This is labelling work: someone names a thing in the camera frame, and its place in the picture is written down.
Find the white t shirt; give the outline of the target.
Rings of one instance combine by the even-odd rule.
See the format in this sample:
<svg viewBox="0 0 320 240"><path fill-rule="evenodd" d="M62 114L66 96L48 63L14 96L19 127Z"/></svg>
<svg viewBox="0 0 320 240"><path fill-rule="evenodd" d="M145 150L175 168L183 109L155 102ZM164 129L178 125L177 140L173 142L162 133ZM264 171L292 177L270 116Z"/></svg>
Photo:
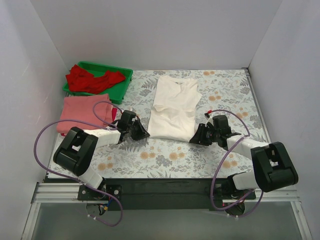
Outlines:
<svg viewBox="0 0 320 240"><path fill-rule="evenodd" d="M159 77L147 128L150 137L189 142L195 134L201 98L196 79Z"/></svg>

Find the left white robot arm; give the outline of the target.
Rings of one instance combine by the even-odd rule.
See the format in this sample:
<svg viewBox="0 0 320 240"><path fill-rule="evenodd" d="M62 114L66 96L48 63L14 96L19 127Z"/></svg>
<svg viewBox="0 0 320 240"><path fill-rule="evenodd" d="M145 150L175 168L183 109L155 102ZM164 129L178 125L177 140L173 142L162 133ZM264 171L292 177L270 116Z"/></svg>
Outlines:
<svg viewBox="0 0 320 240"><path fill-rule="evenodd" d="M137 114L124 110L120 119L113 121L106 128L83 130L72 127L55 151L53 161L90 186L89 194L95 200L101 200L107 191L102 184L103 177L91 167L95 150L107 145L121 144L128 138L140 141L149 136Z"/></svg>

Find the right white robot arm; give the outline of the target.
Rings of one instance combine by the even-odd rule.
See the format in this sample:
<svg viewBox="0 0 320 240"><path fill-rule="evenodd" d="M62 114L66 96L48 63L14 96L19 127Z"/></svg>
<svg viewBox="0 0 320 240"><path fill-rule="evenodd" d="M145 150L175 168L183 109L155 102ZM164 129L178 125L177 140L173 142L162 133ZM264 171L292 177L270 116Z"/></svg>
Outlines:
<svg viewBox="0 0 320 240"><path fill-rule="evenodd" d="M232 132L225 115L208 117L199 124L191 144L210 146L217 144L226 151L251 160L253 170L236 173L213 186L215 196L228 195L237 199L249 190L260 189L265 193L298 183L296 168L283 143L259 142Z"/></svg>

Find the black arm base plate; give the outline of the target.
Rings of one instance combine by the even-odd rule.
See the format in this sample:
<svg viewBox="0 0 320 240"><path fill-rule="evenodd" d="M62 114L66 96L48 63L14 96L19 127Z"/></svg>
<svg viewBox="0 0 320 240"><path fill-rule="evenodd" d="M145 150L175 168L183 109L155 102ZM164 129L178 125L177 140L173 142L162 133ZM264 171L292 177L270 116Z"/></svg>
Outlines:
<svg viewBox="0 0 320 240"><path fill-rule="evenodd" d="M224 200L235 201L247 193L236 190L226 178L109 178L99 189L116 197L124 210L213 210Z"/></svg>

